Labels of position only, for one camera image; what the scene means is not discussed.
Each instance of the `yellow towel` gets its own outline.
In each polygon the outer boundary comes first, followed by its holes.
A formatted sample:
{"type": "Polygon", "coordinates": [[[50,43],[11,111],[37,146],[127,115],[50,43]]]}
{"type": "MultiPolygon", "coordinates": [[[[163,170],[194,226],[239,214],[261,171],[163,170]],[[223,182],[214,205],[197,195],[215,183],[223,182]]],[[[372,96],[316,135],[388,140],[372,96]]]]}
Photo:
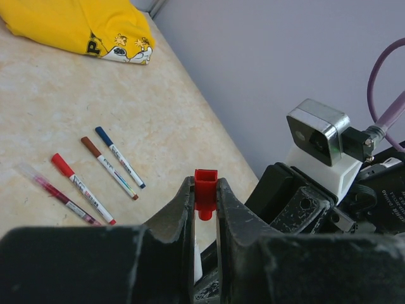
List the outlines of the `yellow towel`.
{"type": "Polygon", "coordinates": [[[14,34],[78,54],[146,65],[154,39],[129,0],[0,1],[14,34]]]}

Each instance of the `silver camera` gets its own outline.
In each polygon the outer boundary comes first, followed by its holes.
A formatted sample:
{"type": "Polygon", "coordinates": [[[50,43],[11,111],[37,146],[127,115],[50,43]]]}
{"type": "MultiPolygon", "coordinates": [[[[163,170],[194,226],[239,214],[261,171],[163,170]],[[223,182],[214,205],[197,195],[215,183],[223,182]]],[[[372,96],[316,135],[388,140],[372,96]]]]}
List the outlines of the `silver camera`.
{"type": "Polygon", "coordinates": [[[287,121],[298,148],[329,167],[342,158],[341,136],[350,127],[345,113],[306,99],[287,115],[287,121]]]}

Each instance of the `bolt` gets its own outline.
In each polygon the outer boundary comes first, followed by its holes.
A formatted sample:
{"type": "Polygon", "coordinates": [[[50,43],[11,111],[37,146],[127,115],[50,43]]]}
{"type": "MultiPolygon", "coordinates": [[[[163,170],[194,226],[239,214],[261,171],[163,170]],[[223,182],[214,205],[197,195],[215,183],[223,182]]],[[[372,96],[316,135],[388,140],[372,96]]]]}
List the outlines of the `bolt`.
{"type": "Polygon", "coordinates": [[[366,158],[366,162],[371,163],[374,160],[374,156],[369,156],[366,158]]]}
{"type": "Polygon", "coordinates": [[[371,147],[371,145],[374,143],[374,140],[372,140],[371,138],[367,138],[366,141],[364,142],[364,144],[367,147],[371,147]]]}

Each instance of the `cable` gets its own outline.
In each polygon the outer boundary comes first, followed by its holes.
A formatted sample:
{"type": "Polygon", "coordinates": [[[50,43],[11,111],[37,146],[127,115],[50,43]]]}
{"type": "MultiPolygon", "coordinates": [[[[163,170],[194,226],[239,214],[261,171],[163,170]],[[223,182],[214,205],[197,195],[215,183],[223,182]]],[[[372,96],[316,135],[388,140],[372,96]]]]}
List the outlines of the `cable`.
{"type": "MultiPolygon", "coordinates": [[[[370,78],[368,79],[368,85],[367,85],[367,104],[368,104],[368,109],[370,111],[371,117],[373,118],[373,121],[375,123],[378,122],[378,117],[377,117],[377,112],[375,110],[375,105],[374,105],[374,99],[373,99],[373,89],[374,89],[374,83],[375,79],[377,77],[378,71],[380,70],[382,63],[384,62],[385,59],[387,59],[388,55],[391,54],[393,51],[395,51],[397,48],[400,48],[401,46],[405,46],[405,38],[399,39],[392,43],[389,47],[387,47],[384,52],[378,57],[376,63],[374,64],[373,70],[370,73],[370,78]]],[[[403,113],[399,113],[399,108],[405,105],[405,94],[402,93],[396,101],[389,107],[389,109],[382,115],[382,118],[385,123],[394,123],[399,116],[403,113]]],[[[395,147],[396,150],[405,152],[405,149],[395,141],[392,137],[390,137],[388,134],[385,136],[385,138],[388,140],[389,143],[393,147],[395,147]]]]}

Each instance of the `table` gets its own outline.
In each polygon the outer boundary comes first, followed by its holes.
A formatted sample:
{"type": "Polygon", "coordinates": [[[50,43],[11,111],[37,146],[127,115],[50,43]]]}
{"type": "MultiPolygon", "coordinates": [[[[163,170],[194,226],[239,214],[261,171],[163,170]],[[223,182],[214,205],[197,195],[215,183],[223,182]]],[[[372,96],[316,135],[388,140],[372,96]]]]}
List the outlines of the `table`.
{"type": "MultiPolygon", "coordinates": [[[[242,202],[258,180],[187,72],[149,19],[156,48],[148,66],[68,53],[10,34],[0,24],[0,236],[23,225],[86,225],[20,175],[31,164],[83,209],[103,219],[52,165],[55,153],[118,225],[152,217],[196,168],[217,169],[242,202]],[[102,126],[146,183],[140,190],[94,132],[102,126]],[[87,151],[88,136],[139,199],[132,201],[87,151]]],[[[200,249],[215,220],[196,221],[200,249]]]]}

